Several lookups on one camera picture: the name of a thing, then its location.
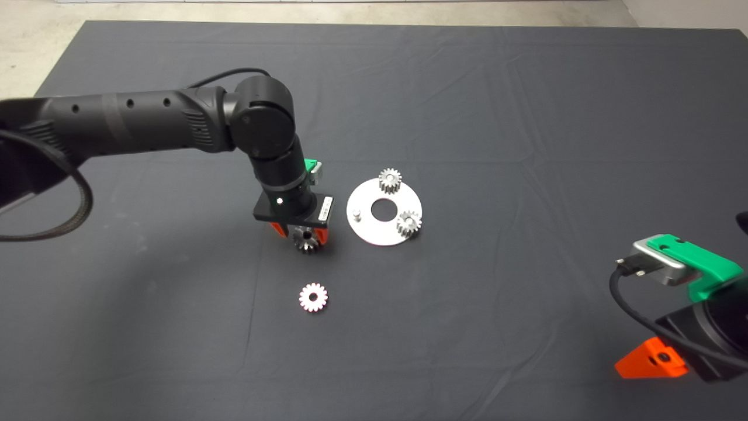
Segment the concrete floor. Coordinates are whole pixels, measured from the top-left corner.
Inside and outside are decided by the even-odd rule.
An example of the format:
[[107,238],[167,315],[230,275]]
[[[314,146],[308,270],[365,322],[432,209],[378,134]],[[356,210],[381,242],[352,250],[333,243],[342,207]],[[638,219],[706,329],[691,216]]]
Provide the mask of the concrete floor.
[[86,19],[742,28],[745,0],[59,4],[0,0],[0,99],[33,95]]

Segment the center hole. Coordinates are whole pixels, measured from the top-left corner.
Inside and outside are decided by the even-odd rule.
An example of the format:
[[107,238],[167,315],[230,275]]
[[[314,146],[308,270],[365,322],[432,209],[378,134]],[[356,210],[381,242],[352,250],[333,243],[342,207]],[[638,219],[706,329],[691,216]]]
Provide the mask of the center hole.
[[397,206],[390,199],[379,199],[372,205],[372,215],[382,222],[391,221],[397,216]]

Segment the orange bracket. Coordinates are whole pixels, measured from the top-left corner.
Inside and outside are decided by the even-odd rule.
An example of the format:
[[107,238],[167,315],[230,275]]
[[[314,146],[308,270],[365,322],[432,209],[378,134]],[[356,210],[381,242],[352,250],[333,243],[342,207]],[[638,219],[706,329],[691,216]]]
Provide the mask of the orange bracket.
[[286,230],[283,229],[283,227],[281,226],[281,224],[279,224],[277,222],[271,222],[270,226],[272,226],[275,229],[275,231],[277,231],[278,234],[280,234],[281,237],[283,237],[283,238],[288,237],[288,234],[286,234]]
[[623,378],[673,378],[688,373],[681,356],[656,336],[617,362],[616,370]]
[[315,228],[314,233],[317,234],[317,238],[319,238],[319,243],[324,246],[325,243],[327,243],[327,237],[328,237],[327,229],[326,228],[324,229]]

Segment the black cable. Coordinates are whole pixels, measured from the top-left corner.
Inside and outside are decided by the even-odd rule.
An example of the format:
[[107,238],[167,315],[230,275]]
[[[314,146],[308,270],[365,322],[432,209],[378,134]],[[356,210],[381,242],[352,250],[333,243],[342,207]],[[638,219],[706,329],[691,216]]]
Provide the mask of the black cable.
[[631,318],[639,322],[639,324],[641,324],[642,326],[654,332],[657,336],[662,336],[663,338],[685,350],[693,352],[694,354],[701,355],[702,357],[707,357],[712,360],[719,361],[720,363],[726,364],[727,366],[748,371],[748,361],[742,360],[741,358],[731,357],[721,352],[712,351],[711,349],[706,348],[703,345],[699,345],[693,341],[690,341],[682,336],[679,336],[675,332],[672,332],[671,330],[668,330],[660,326],[659,324],[656,324],[641,313],[632,309],[631,306],[629,306],[628,303],[626,303],[626,301],[623,299],[623,297],[621,296],[621,291],[619,290],[619,280],[621,279],[621,276],[624,272],[625,269],[623,267],[617,267],[616,270],[614,270],[613,273],[610,274],[610,294],[613,295],[613,299],[627,315],[630,315]]
[[0,235],[1,242],[20,242],[20,241],[36,241],[36,240],[47,240],[49,238],[59,237],[67,234],[72,230],[78,228],[85,220],[88,215],[91,214],[91,208],[94,206],[94,194],[91,192],[91,186],[83,175],[78,171],[76,167],[68,162],[65,154],[47,145],[45,142],[34,139],[30,136],[23,135],[21,133],[9,132],[7,130],[0,130],[0,139],[5,139],[10,142],[17,142],[27,146],[31,146],[37,151],[41,152],[49,158],[52,163],[59,167],[62,171],[68,174],[78,184],[78,188],[81,191],[81,204],[78,206],[78,210],[73,214],[70,219],[61,223],[60,225],[41,231],[35,234],[22,234],[22,235]]
[[267,70],[260,69],[258,67],[240,67],[238,69],[233,70],[226,70],[225,72],[221,72],[217,75],[211,76],[209,78],[205,78],[199,82],[195,82],[192,85],[188,86],[187,88],[199,88],[200,86],[205,86],[211,82],[215,82],[216,80],[223,79],[224,77],[237,75],[240,73],[260,73],[265,76],[270,76],[270,73],[267,72]]

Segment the metal gear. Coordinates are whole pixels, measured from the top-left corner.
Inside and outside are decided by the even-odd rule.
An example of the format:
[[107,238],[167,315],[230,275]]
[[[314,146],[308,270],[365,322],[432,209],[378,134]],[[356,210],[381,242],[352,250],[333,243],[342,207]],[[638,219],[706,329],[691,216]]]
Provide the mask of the metal gear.
[[421,227],[421,218],[418,213],[406,210],[397,217],[397,231],[403,237],[411,237]]
[[379,188],[387,194],[397,192],[400,182],[402,182],[402,175],[394,168],[386,168],[379,173]]
[[313,229],[308,227],[295,227],[291,233],[291,239],[296,245],[296,249],[305,255],[316,252],[322,246],[317,234]]
[[305,286],[299,294],[298,302],[304,310],[316,313],[327,305],[327,290],[320,284],[311,283]]

